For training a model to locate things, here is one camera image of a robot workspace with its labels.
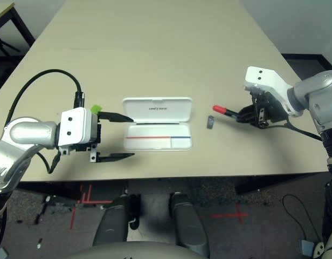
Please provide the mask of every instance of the black cable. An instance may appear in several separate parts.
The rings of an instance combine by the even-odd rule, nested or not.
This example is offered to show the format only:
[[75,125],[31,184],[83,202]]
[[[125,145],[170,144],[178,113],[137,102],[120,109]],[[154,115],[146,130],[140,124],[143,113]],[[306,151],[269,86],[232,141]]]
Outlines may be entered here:
[[37,153],[37,155],[42,159],[42,161],[44,162],[44,165],[46,167],[46,170],[49,173],[50,166],[49,166],[49,163],[47,162],[46,158],[42,154],[40,154],[39,152]]
[[65,74],[67,75],[68,77],[70,77],[76,84],[76,88],[77,88],[77,91],[78,92],[82,92],[81,91],[81,86],[80,86],[80,83],[78,82],[78,80],[70,73],[64,71],[64,70],[61,70],[61,69],[49,69],[49,70],[45,70],[45,71],[42,71],[38,74],[36,74],[34,77],[32,77],[30,80],[28,80],[28,82],[21,88],[20,92],[17,94],[17,96],[15,97],[14,99],[14,102],[12,103],[11,107],[10,107],[10,110],[9,110],[9,113],[8,113],[8,116],[6,118],[6,121],[5,121],[5,126],[10,122],[11,120],[11,117],[13,116],[13,113],[14,113],[14,110],[16,108],[16,105],[17,103],[19,102],[19,99],[21,98],[21,96],[23,95],[23,93],[26,91],[26,89],[35,81],[37,80],[39,77],[45,75],[45,74],[48,74],[48,73],[62,73],[62,74]]
[[2,243],[3,235],[5,232],[5,225],[6,225],[6,209],[3,212],[3,217],[2,217],[2,223],[1,223],[1,229],[0,229],[0,245]]
[[287,122],[285,124],[283,124],[283,125],[274,125],[274,126],[267,126],[267,127],[261,127],[261,126],[259,126],[259,124],[258,124],[259,115],[258,115],[258,111],[257,111],[256,100],[255,100],[254,97],[252,97],[252,104],[254,106],[254,111],[255,111],[255,116],[254,116],[255,124],[254,124],[254,126],[256,126],[257,128],[260,128],[261,130],[265,130],[265,129],[268,129],[268,128],[287,128],[289,130],[301,133],[301,134],[303,134],[305,136],[308,136],[310,138],[322,141],[322,138],[320,136],[318,136],[316,134],[313,134],[311,132],[303,131],[302,129],[299,129],[299,128],[293,126],[293,124],[289,121],[288,117],[286,118]]
[[316,134],[313,134],[311,132],[307,132],[307,131],[303,131],[301,129],[298,129],[296,127],[293,126],[293,124],[291,124],[291,122],[289,121],[289,118],[287,118],[287,123],[285,123],[285,127],[292,130],[292,131],[296,131],[298,133],[304,134],[305,136],[308,136],[310,138],[322,141],[322,138]]
[[293,195],[293,194],[286,194],[286,195],[284,195],[283,197],[282,197],[282,206],[283,206],[283,208],[285,209],[285,211],[286,211],[286,213],[299,225],[299,227],[301,228],[301,231],[302,231],[302,233],[303,233],[303,235],[304,235],[304,240],[307,240],[307,237],[306,237],[306,233],[305,233],[305,230],[304,230],[304,228],[303,228],[303,226],[300,224],[300,222],[287,210],[287,208],[286,208],[286,206],[285,206],[285,198],[286,197],[288,197],[288,196],[290,196],[290,197],[293,197],[293,198],[295,198],[295,199],[297,199],[299,202],[300,202],[300,204],[302,205],[302,207],[304,208],[304,210],[305,210],[305,212],[306,212],[306,215],[307,215],[307,217],[308,217],[308,219],[310,220],[310,223],[311,223],[311,225],[312,225],[312,228],[313,228],[313,230],[314,230],[314,232],[316,233],[316,236],[317,236],[317,238],[318,238],[318,241],[320,241],[321,240],[321,238],[319,237],[319,235],[318,235],[318,233],[317,233],[317,230],[316,230],[316,228],[315,228],[315,226],[313,225],[313,222],[312,222],[312,219],[311,219],[311,217],[310,217],[310,214],[309,214],[309,212],[307,211],[307,209],[306,209],[306,207],[305,207],[305,205],[304,205],[304,203],[297,197],[297,196],[295,196],[295,195]]
[[[61,69],[49,69],[49,70],[45,70],[45,71],[42,71],[38,74],[36,74],[34,77],[32,77],[30,80],[28,80],[28,82],[21,88],[21,90],[19,91],[19,93],[16,95],[11,107],[10,107],[10,110],[9,110],[9,113],[8,113],[8,116],[6,118],[6,121],[5,121],[5,126],[11,121],[11,118],[13,116],[13,113],[14,113],[14,110],[16,108],[16,105],[17,103],[19,102],[21,96],[23,95],[23,93],[26,91],[26,89],[35,81],[37,80],[39,77],[45,75],[45,74],[48,74],[48,73],[62,73],[62,74],[65,74],[67,75],[68,77],[70,77],[74,83],[76,84],[76,88],[77,88],[77,92],[76,94],[78,96],[81,96],[82,95],[82,90],[81,90],[81,86],[80,86],[80,83],[79,81],[75,78],[75,76],[73,76],[72,74],[68,73],[67,71],[64,71],[64,70],[61,70]],[[49,163],[47,162],[47,160],[45,159],[45,157],[40,154],[39,152],[37,153],[37,155],[42,159],[42,161],[44,162],[45,164],[45,167],[46,167],[46,170],[49,174],[51,174],[53,172],[53,170],[55,169],[56,165],[57,165],[57,162],[56,163],[52,163],[53,166],[51,166],[52,170],[50,170],[50,166],[49,166]]]

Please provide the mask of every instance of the table leg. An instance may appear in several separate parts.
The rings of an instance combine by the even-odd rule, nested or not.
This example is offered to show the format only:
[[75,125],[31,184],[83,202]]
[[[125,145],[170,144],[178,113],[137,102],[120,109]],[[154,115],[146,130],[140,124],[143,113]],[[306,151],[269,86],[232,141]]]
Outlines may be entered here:
[[280,185],[290,181],[302,179],[304,177],[313,176],[318,173],[306,174],[288,174],[288,175],[267,175],[267,176],[249,176],[245,183],[236,185],[237,195],[249,192],[260,191],[264,188]]
[[33,43],[36,41],[21,19],[20,15],[17,13],[15,8],[10,9],[9,11],[12,15],[11,21],[14,23],[15,27],[18,29],[18,31],[21,33],[22,37],[27,41],[28,45],[31,47]]
[[28,190],[31,192],[44,193],[48,195],[61,196],[73,200],[80,200],[82,192],[79,190],[65,188],[57,183],[47,182],[20,182],[18,189]]

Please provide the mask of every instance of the red tape mark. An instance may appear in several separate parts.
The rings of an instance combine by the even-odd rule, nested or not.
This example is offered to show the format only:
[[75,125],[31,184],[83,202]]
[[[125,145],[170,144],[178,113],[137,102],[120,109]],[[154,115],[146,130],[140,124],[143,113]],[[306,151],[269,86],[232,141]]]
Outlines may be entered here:
[[[83,185],[80,186],[80,191],[81,192],[83,190],[83,187],[84,187]],[[88,195],[87,195],[87,198],[86,198],[86,193],[83,193],[82,194],[82,199],[78,200],[77,203],[78,204],[110,204],[110,203],[113,202],[113,201],[91,201],[90,200],[91,199],[91,195],[92,195],[92,185],[89,185],[88,186]],[[77,208],[73,207],[73,214],[71,216],[70,229],[72,229],[73,226],[74,226],[76,211],[77,211]]]
[[238,220],[239,220],[239,223],[243,224],[243,217],[247,217],[248,213],[241,213],[240,212],[239,203],[236,203],[236,210],[237,210],[237,213],[212,214],[212,215],[205,216],[205,217],[210,217],[212,219],[219,219],[219,218],[222,218],[222,217],[237,217]]
[[243,218],[242,218],[241,213],[240,213],[239,203],[236,203],[236,209],[237,209],[237,213],[238,213],[239,223],[242,224],[243,223]]
[[240,214],[235,214],[235,213],[231,213],[231,214],[213,214],[210,215],[209,217],[211,217],[212,219],[219,219],[221,217],[247,217],[248,213],[240,213]]

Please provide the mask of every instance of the marker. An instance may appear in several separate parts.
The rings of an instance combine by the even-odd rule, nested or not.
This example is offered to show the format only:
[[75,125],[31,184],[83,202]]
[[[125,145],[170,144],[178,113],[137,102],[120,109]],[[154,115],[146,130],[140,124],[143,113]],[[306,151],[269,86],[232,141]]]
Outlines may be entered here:
[[219,105],[214,105],[213,110],[218,113],[221,113],[223,115],[226,115],[228,117],[232,117],[233,119],[237,119],[239,117],[238,113],[231,111],[231,110],[227,109],[226,107],[221,107]]

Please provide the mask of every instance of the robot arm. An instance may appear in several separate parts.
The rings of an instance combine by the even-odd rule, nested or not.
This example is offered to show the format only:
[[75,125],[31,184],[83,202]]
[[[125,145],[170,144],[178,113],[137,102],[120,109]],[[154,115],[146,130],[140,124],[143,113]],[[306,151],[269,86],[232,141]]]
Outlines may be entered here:
[[255,100],[257,126],[268,126],[268,120],[277,122],[288,116],[299,117],[303,110],[309,110],[327,150],[328,169],[332,172],[332,70],[291,87],[275,71],[250,66],[244,86]]
[[77,107],[65,111],[61,122],[41,122],[35,118],[23,117],[8,123],[0,139],[0,193],[11,192],[18,185],[28,168],[31,158],[42,148],[58,149],[61,155],[70,155],[71,150],[91,150],[90,162],[117,161],[133,153],[111,154],[100,157],[96,147],[100,142],[99,119],[110,121],[133,121],[117,113],[99,112]]
[[[303,110],[309,110],[327,150],[327,165],[332,173],[332,70],[321,72],[291,87],[273,70],[249,67],[244,86],[252,95],[251,109],[255,118],[249,122],[254,126],[265,128],[268,121],[288,120],[288,116],[299,117]],[[322,234],[326,243],[322,258],[331,259],[332,180],[326,185]]]

